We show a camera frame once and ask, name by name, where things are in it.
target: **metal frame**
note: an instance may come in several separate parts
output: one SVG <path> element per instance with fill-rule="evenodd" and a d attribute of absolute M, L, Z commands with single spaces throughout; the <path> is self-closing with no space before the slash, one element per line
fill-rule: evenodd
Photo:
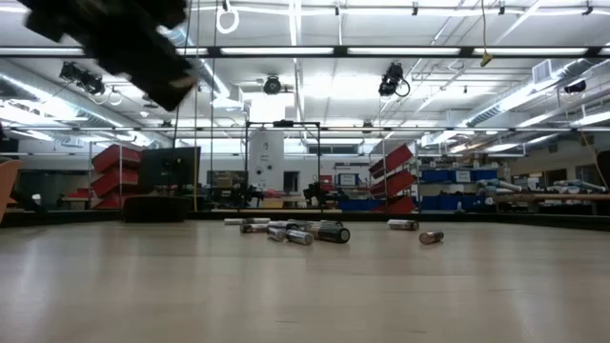
<path fill-rule="evenodd" d="M 229 53 L 226 49 L 247 50 L 244 53 Z M 270 52 L 276 49 L 287 50 L 287 52 Z M 377 50 L 371 52 L 355 52 L 350 49 Z M 481 54 L 476 50 L 480 46 L 269 46 L 269 47 L 198 47 L 186 48 L 178 51 L 186 58 L 460 58 L 480 59 Z M 495 59 L 515 58 L 608 58 L 609 50 L 605 46 L 564 46 L 564 47 L 531 47 L 531 46 L 502 46 L 487 47 L 491 49 L 512 49 L 520 52 L 499 53 L 494 55 Z M 564 49 L 585 49 L 583 52 L 560 52 Z M 92 58 L 86 55 L 81 47 L 0 47 L 0 58 L 62 58 L 79 59 Z"/>

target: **chair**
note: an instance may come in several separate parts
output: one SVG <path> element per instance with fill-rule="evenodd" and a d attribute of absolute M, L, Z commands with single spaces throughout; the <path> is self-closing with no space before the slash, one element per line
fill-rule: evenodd
<path fill-rule="evenodd" d="M 0 164 L 0 223 L 10 201 L 10 192 L 23 162 L 13 160 Z"/>

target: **white tank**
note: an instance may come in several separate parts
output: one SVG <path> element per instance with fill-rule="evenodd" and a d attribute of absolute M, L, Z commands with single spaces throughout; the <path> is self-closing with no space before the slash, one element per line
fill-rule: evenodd
<path fill-rule="evenodd" d="M 284 188 L 284 132 L 253 131 L 250 136 L 249 182 L 267 190 Z"/>

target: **battery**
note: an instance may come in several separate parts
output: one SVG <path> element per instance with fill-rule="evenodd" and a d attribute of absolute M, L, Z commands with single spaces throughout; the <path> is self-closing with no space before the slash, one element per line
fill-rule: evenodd
<path fill-rule="evenodd" d="M 406 231 L 417 231 L 419 230 L 419 222 L 416 220 L 388 220 L 388 226 L 391 230 L 406 230 Z"/>
<path fill-rule="evenodd" d="M 430 245 L 440 242 L 445 237 L 443 232 L 424 232 L 419 235 L 419 242 L 424 245 Z"/>
<path fill-rule="evenodd" d="M 297 230 L 286 231 L 286 238 L 288 238 L 289 241 L 300 245 L 312 245 L 314 243 L 314 236 L 311 233 Z"/>
<path fill-rule="evenodd" d="M 225 225 L 241 225 L 244 220 L 241 218 L 225 218 Z"/>
<path fill-rule="evenodd" d="M 286 231 L 284 229 L 269 228 L 267 230 L 269 238 L 277 242 L 283 242 L 286 239 Z"/>
<path fill-rule="evenodd" d="M 244 224 L 269 224 L 271 218 L 245 218 Z"/>
<path fill-rule="evenodd" d="M 267 224 L 242 224 L 239 227 L 241 233 L 262 233 L 267 232 Z"/>
<path fill-rule="evenodd" d="M 337 244 L 345 244 L 352 236 L 350 231 L 338 225 L 322 225 L 312 226 L 307 229 L 315 239 Z"/>
<path fill-rule="evenodd" d="M 299 230 L 303 231 L 302 227 L 299 226 L 301 222 L 296 221 L 270 221 L 269 227 L 284 230 Z"/>

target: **monitor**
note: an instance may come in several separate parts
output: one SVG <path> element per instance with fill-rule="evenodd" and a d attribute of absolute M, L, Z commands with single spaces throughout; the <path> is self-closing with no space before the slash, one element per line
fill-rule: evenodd
<path fill-rule="evenodd" d="M 199 171 L 201 148 L 153 149 L 142 151 L 138 187 L 152 190 L 156 186 L 197 185 L 195 163 Z"/>

